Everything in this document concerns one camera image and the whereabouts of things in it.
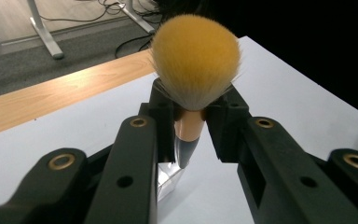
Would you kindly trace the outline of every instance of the wooden tabletop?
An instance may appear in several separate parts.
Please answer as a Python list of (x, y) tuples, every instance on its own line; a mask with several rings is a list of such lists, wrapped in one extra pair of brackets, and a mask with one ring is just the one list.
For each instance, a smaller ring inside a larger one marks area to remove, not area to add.
[(154, 72), (149, 50), (0, 96), (0, 132)]

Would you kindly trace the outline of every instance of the table surface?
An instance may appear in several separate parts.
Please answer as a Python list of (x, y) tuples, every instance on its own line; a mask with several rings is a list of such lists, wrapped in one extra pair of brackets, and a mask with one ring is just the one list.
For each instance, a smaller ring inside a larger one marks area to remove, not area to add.
[[(358, 110), (252, 39), (239, 39), (233, 85), (253, 116), (275, 119), (310, 154), (358, 149)], [(40, 157), (60, 147), (92, 155), (148, 102), (157, 77), (148, 50), (0, 96), (0, 204)], [(158, 223), (252, 223), (235, 164), (215, 156), (207, 129), (176, 190), (158, 203)]]

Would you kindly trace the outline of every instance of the brush bristles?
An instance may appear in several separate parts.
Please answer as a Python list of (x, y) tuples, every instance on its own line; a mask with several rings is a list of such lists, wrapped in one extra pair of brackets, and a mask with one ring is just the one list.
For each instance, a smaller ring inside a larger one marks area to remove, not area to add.
[(220, 97), (237, 75), (241, 56), (234, 34), (196, 15), (163, 23), (151, 49), (163, 90), (187, 110), (200, 110)]

